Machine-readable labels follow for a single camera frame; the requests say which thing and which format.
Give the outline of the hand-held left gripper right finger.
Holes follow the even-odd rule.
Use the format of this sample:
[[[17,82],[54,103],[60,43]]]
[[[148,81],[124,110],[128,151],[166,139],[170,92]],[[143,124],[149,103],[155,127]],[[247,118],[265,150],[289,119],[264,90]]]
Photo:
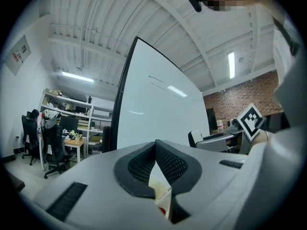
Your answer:
[[[172,187],[169,218],[172,223],[178,223],[190,216],[176,200],[179,194],[191,191],[201,177],[201,164],[164,141],[155,141],[155,160]]]

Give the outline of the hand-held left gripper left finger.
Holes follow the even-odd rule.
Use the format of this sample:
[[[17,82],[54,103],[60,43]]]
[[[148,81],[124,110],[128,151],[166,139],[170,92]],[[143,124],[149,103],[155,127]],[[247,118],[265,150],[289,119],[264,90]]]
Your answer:
[[[155,191],[149,186],[154,165],[155,143],[150,142],[118,159],[113,169],[114,177],[130,195],[154,199]]]

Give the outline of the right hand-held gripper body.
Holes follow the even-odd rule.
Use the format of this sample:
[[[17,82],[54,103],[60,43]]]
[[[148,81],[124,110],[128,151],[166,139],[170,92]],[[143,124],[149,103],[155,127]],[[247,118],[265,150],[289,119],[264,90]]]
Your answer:
[[[262,114],[257,109],[257,107],[250,103],[236,118],[231,119],[228,124],[227,131],[234,134],[236,131],[244,131],[245,135],[248,137],[249,141],[252,142],[253,139],[258,135],[260,130],[256,128],[257,119],[261,118]]]

